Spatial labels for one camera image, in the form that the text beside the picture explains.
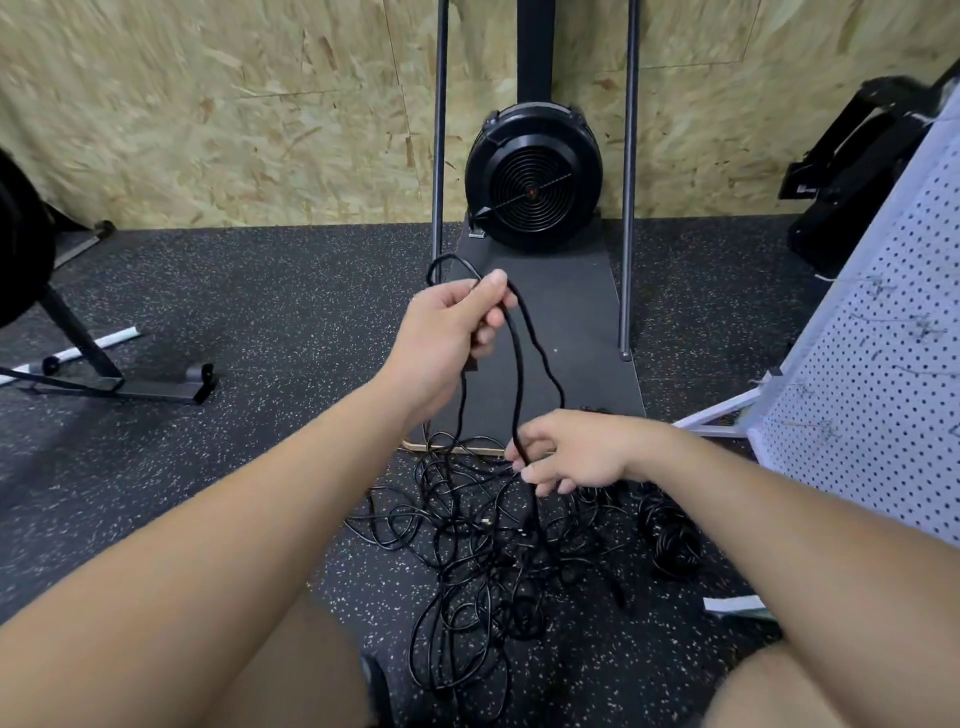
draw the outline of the right hand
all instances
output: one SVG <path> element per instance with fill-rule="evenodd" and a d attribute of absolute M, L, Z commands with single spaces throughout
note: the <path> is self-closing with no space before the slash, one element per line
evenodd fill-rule
<path fill-rule="evenodd" d="M 643 467 L 644 453 L 658 451 L 661 445 L 657 443 L 674 429 L 638 417 L 557 409 L 517 432 L 530 465 L 524 467 L 513 441 L 504 457 L 513 461 L 520 477 L 537 486 L 539 497 L 558 486 L 560 494 L 566 495 L 578 486 L 610 485 L 624 477 L 649 479 Z"/>

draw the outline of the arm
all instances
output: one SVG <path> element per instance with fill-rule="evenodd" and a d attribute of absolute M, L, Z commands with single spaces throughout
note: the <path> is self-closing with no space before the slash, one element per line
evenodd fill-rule
<path fill-rule="evenodd" d="M 854 724 L 956 724 L 960 550 L 671 425 L 558 410 L 520 438 L 534 459 L 555 452 L 522 470 L 541 496 L 558 483 L 659 484 L 750 581 Z"/>
<path fill-rule="evenodd" d="M 502 272 L 472 283 L 418 294 L 372 381 L 0 627 L 0 722 L 195 722 L 289 610 L 407 429 L 449 399 L 469 352 L 490 353 L 496 306 L 516 300 Z"/>

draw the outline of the hand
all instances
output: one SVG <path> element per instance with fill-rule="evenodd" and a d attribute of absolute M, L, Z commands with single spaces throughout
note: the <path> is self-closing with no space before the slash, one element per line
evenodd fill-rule
<path fill-rule="evenodd" d="M 468 355 L 481 359 L 492 353 L 496 330 L 505 323 L 501 303 L 516 306 L 501 270 L 479 282 L 452 280 L 414 296 L 380 372 L 409 400 L 411 426 L 429 420 L 450 400 Z"/>
<path fill-rule="evenodd" d="M 675 429 L 639 417 L 557 409 L 517 432 L 530 465 L 524 467 L 513 441 L 504 457 L 514 462 L 520 477 L 537 486 L 539 497 L 549 495 L 558 485 L 560 494 L 566 495 L 578 486 L 610 485 L 624 477 L 648 480 L 644 472 L 647 453 L 662 452 Z"/>

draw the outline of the tripod leg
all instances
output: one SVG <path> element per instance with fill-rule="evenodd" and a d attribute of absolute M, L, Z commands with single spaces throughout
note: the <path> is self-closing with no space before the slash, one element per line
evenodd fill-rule
<path fill-rule="evenodd" d="M 107 353 L 101 349 L 97 342 L 93 340 L 90 332 L 80 322 L 73 311 L 67 306 L 60 294 L 55 291 L 48 283 L 43 288 L 43 295 L 40 296 L 39 303 L 43 310 L 53 319 L 53 322 L 60 328 L 66 337 L 70 340 L 84 358 L 90 362 L 90 365 L 100 376 L 111 379 L 122 379 L 123 374 L 117 369 Z"/>

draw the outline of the left hand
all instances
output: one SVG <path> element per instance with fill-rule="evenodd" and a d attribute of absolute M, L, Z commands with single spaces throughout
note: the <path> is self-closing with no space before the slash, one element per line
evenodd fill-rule
<path fill-rule="evenodd" d="M 492 353 L 496 330 L 505 323 L 501 303 L 516 306 L 501 270 L 479 282 L 452 280 L 414 296 L 379 375 L 408 400 L 411 426 L 450 400 L 469 354 L 481 359 Z"/>

